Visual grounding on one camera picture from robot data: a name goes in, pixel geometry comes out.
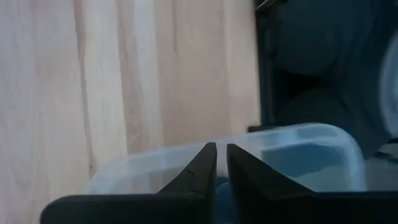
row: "gray cloth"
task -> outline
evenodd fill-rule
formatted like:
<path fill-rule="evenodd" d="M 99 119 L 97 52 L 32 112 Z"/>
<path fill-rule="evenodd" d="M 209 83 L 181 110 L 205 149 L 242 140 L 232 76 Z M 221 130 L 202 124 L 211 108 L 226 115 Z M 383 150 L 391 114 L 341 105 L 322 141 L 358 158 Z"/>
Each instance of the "gray cloth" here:
<path fill-rule="evenodd" d="M 392 136 L 398 136 L 398 34 L 389 45 L 381 70 L 380 109 L 384 125 Z"/>
<path fill-rule="evenodd" d="M 324 88 L 288 102 L 280 124 L 322 122 L 349 132 L 366 157 L 392 136 L 379 108 L 383 56 L 394 35 L 393 0 L 291 0 L 275 65 L 292 73 L 323 75 Z"/>

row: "wooden floor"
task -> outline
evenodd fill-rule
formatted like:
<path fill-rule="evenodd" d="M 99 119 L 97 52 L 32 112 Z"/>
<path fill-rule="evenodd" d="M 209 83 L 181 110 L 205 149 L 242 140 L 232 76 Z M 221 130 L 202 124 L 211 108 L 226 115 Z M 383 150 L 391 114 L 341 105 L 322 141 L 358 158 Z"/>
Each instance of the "wooden floor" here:
<path fill-rule="evenodd" d="M 0 224 L 110 160 L 259 124 L 251 0 L 0 0 Z"/>

